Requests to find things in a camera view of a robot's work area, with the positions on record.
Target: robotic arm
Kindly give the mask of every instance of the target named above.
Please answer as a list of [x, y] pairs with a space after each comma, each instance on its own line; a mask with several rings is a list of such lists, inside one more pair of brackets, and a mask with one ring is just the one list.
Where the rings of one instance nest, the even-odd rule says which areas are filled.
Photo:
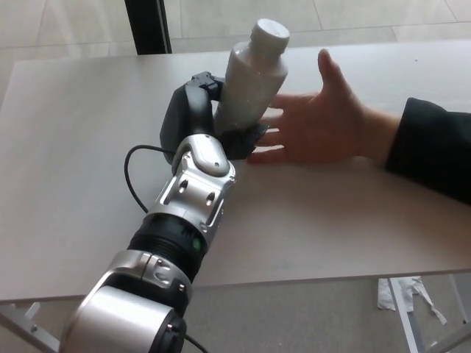
[[173, 177], [127, 250], [85, 297], [61, 353], [178, 353], [192, 282], [216, 234], [236, 171], [268, 126], [215, 136], [211, 100], [224, 82], [208, 72], [175, 90], [160, 131]]

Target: plastic bottle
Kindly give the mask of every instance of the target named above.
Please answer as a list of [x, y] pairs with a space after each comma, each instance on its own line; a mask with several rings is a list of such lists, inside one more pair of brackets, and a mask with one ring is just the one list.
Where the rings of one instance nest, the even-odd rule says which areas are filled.
[[234, 46], [215, 114], [216, 133], [245, 129], [260, 120], [288, 75], [281, 57], [288, 42], [287, 28], [264, 18], [253, 27], [249, 42]]

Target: white table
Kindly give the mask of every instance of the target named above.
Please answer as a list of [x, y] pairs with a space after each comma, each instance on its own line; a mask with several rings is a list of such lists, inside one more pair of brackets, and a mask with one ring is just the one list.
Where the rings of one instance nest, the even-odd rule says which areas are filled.
[[[286, 52], [282, 91], [321, 88], [318, 49]], [[409, 96], [471, 110], [471, 42], [332, 48], [369, 105], [400, 114]], [[158, 144], [173, 90], [228, 53], [19, 63], [0, 112], [0, 302], [85, 295], [143, 214], [124, 156]], [[133, 157], [151, 204], [170, 176], [162, 156]], [[394, 277], [471, 269], [471, 209], [373, 168], [239, 170], [197, 285]]]

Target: black cable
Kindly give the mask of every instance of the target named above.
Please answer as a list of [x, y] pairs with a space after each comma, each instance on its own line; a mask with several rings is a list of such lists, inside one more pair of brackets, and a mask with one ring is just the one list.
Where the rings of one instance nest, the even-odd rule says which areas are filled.
[[202, 353], [209, 353], [206, 348], [202, 346], [201, 343], [198, 343], [198, 341], [192, 338], [188, 333], [185, 333], [185, 339], [191, 344], [193, 344], [195, 347], [197, 347]]
[[167, 149], [163, 149], [162, 147], [151, 146], [151, 145], [137, 145], [137, 146], [132, 147], [130, 151], [127, 152], [126, 154], [126, 158], [124, 159], [124, 178], [126, 178], [127, 187], [130, 189], [130, 193], [132, 197], [134, 198], [134, 200], [138, 203], [139, 207], [142, 208], [142, 210], [145, 213], [147, 213], [148, 212], [147, 207], [144, 206], [142, 201], [139, 199], [138, 195], [135, 193], [134, 188], [132, 187], [130, 173], [128, 170], [131, 155], [139, 149], [149, 149], [151, 151], [158, 151], [158, 152], [169, 153], [169, 154], [175, 154], [175, 151], [169, 151]]

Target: bottle cap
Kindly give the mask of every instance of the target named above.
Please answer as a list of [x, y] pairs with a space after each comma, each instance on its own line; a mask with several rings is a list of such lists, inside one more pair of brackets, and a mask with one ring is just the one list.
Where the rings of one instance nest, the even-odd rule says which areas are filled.
[[262, 18], [254, 25], [250, 39], [283, 53], [288, 46], [289, 31], [276, 21]]

